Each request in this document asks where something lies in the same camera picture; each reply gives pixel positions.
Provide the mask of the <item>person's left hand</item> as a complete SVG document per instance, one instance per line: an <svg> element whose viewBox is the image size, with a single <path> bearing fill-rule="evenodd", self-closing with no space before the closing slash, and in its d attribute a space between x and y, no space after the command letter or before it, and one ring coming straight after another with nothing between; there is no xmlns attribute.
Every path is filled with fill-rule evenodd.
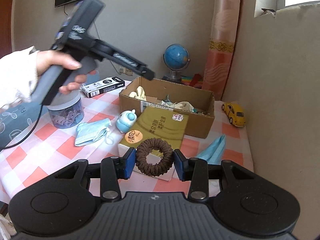
<svg viewBox="0 0 320 240"><path fill-rule="evenodd" d="M51 65L62 66L68 70L77 70L82 67L81 63L73 57L60 51L47 50L40 51L35 55L35 66L37 75L40 77ZM73 82L59 88L60 93L69 94L74 90L79 90L81 84L87 80L86 75L77 75Z"/></svg>

